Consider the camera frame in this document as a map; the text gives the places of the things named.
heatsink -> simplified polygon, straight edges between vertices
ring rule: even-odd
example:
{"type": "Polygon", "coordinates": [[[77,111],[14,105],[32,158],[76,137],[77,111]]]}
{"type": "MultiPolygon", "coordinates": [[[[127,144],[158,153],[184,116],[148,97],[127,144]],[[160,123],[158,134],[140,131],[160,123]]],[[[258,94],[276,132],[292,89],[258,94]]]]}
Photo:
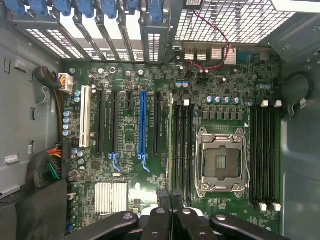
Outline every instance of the heatsink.
{"type": "Polygon", "coordinates": [[[109,215],[128,208],[128,184],[99,182],[95,185],[94,212],[97,215],[109,215]]]}

green circuit board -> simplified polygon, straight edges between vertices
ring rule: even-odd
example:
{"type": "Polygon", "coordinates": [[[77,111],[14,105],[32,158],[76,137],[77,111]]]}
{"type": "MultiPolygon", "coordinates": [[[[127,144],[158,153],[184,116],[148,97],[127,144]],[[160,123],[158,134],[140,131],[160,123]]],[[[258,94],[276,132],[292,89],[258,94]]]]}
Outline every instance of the green circuit board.
{"type": "MultiPolygon", "coordinates": [[[[103,127],[99,127],[101,120],[99,95],[94,93],[90,114],[90,132],[94,134],[90,138],[90,147],[81,149],[84,151],[84,164],[79,164],[77,159],[71,163],[71,170],[78,172],[77,180],[70,183],[70,187],[76,193],[72,219],[75,230],[107,217],[95,213],[97,183],[127,183],[127,209],[139,215],[143,209],[157,204],[158,188],[175,189],[179,181],[179,171],[174,170],[173,164],[175,152],[173,148],[177,138],[175,128],[178,126],[175,126],[177,114],[175,106],[179,105],[181,108],[192,106],[188,108],[191,109],[191,139],[195,139],[198,129],[202,126],[210,133],[217,134],[234,134],[236,129],[242,128],[247,137],[247,148],[250,149],[251,120],[246,102],[253,101],[254,104],[260,104],[262,100],[276,100],[280,94],[279,88],[274,83],[280,74],[278,58],[258,63],[225,65],[208,74],[199,74],[198,69],[189,68],[181,62],[168,65],[67,62],[64,65],[64,73],[69,73],[71,68],[75,69],[74,91],[81,90],[82,86],[94,84],[97,89],[105,93],[103,127]],[[257,87],[260,83],[270,84],[272,88],[260,89],[257,87]],[[142,161],[138,159],[141,91],[147,92],[146,165],[150,172],[143,168],[142,161]],[[118,94],[116,116],[118,127],[115,144],[119,153],[120,172],[115,170],[112,160],[108,157],[110,144],[113,141],[111,121],[115,117],[112,113],[114,92],[118,94]],[[130,108],[128,108],[128,93],[132,104],[130,108]],[[208,102],[208,97],[212,97],[213,101],[208,102]],[[215,97],[221,97],[221,102],[215,103],[215,97]],[[231,98],[229,104],[223,103],[225,97],[231,98]],[[232,102],[234,98],[239,98],[240,102],[235,104],[232,102]],[[104,136],[100,152],[97,151],[99,129],[102,129],[99,134],[104,136]],[[155,129],[158,131],[157,139],[155,139],[155,129]]],[[[74,95],[68,95],[64,109],[73,113],[70,138],[72,145],[76,147],[79,141],[81,105],[74,99],[74,95]]],[[[276,128],[278,133],[276,142],[279,145],[280,125],[276,128]]],[[[194,158],[194,147],[190,151],[194,158]]],[[[279,170],[279,151],[275,154],[279,170]]],[[[199,198],[194,188],[193,175],[191,174],[189,178],[190,201],[187,203],[190,207],[200,209],[206,218],[216,212],[226,212],[261,227],[270,228],[273,232],[279,232],[279,212],[254,210],[249,202],[249,191],[245,191],[241,198],[235,197],[232,192],[207,193],[205,198],[199,198]]],[[[279,191],[279,179],[277,179],[277,191],[279,191]]]]}

